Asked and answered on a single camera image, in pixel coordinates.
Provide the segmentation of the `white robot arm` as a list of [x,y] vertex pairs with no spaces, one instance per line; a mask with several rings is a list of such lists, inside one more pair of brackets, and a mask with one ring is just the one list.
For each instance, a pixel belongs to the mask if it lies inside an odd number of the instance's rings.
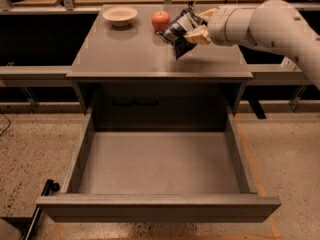
[[292,5],[269,0],[255,9],[237,6],[210,9],[200,14],[206,24],[187,32],[194,44],[241,45],[282,55],[294,62],[320,88],[320,35]]

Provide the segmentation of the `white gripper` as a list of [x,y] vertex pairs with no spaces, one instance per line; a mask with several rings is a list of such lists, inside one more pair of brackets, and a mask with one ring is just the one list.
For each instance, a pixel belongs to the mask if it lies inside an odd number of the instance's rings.
[[209,45],[212,40],[219,46],[232,46],[245,37],[242,13],[237,8],[211,8],[201,12],[199,17],[210,20],[207,27],[200,25],[184,35],[190,43]]

